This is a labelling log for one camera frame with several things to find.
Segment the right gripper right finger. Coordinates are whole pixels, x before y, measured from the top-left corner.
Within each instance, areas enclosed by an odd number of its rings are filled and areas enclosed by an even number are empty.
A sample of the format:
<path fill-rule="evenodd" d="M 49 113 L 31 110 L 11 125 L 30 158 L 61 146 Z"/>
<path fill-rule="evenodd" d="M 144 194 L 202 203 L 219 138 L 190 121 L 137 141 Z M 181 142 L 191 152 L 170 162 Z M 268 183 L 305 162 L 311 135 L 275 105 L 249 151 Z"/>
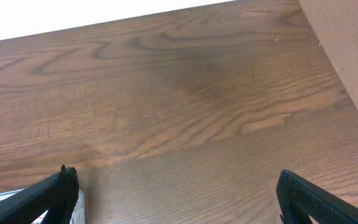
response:
<path fill-rule="evenodd" d="M 358 224 L 358 208 L 290 170 L 282 170 L 276 194 L 284 224 Z"/>

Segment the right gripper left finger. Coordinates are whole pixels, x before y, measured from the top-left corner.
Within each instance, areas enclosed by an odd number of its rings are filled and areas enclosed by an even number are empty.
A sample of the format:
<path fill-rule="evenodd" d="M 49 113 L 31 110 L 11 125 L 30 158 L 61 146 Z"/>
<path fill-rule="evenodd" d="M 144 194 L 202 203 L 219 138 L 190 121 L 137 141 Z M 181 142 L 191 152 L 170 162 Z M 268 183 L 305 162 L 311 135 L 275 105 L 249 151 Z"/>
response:
<path fill-rule="evenodd" d="M 32 223 L 45 215 L 42 223 L 70 223 L 79 198 L 76 169 L 60 171 L 0 201 L 0 223 Z"/>

